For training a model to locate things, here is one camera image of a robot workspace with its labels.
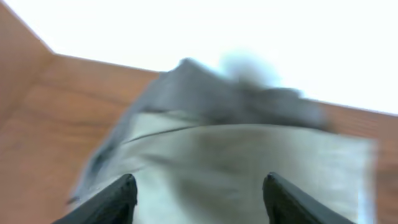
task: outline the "black object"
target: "black object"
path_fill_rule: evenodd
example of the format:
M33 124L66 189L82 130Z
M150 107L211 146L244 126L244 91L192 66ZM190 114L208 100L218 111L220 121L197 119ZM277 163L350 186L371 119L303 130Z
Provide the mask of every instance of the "black object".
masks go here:
M322 205L275 172L270 172L264 179L262 193L270 224L353 223Z
M353 223L274 172L264 179L262 192L270 224ZM136 180L124 174L53 224L131 224L136 205Z
M53 224L131 224L136 205L136 180L131 174L124 174Z

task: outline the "white background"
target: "white background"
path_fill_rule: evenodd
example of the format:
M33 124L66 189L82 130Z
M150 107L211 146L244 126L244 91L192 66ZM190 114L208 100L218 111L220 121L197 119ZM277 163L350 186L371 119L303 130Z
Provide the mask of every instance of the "white background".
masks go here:
M56 53L149 70L234 49L309 98L398 114L398 1L6 0Z

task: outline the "light green cloth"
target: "light green cloth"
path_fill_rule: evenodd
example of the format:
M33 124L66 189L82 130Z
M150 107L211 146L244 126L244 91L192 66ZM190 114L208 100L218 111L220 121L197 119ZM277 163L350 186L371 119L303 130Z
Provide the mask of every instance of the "light green cloth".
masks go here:
M358 222L358 195L373 201L371 140L285 126L210 126L185 114L136 118L91 192L123 174L137 180L134 223L267 223L262 182L277 172Z

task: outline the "fabric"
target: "fabric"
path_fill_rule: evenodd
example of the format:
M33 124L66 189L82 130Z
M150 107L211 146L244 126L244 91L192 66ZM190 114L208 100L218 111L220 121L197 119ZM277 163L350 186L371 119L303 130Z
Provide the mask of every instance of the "fabric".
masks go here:
M134 102L88 161L72 193L85 195L106 170L138 113L185 111L211 124L277 124L330 130L328 120L314 102L300 98L293 89L244 89L219 79L212 71L191 59L184 59L169 72L161 73Z
M184 111L132 119L108 168L73 207L126 173L138 187L134 223L267 223L261 187L270 171L353 222L362 190L373 202L371 140L288 126L210 125Z

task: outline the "dark gray cloth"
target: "dark gray cloth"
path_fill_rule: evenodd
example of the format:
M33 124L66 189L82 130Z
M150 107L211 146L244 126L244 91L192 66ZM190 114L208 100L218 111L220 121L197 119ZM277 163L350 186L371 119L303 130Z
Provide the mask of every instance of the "dark gray cloth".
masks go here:
M301 99L294 89L243 89L186 58L174 70L161 73L125 112L88 161L72 199L84 195L98 173L106 169L136 114L176 110L206 118L214 125L274 124L324 131L328 128L322 109L314 102Z

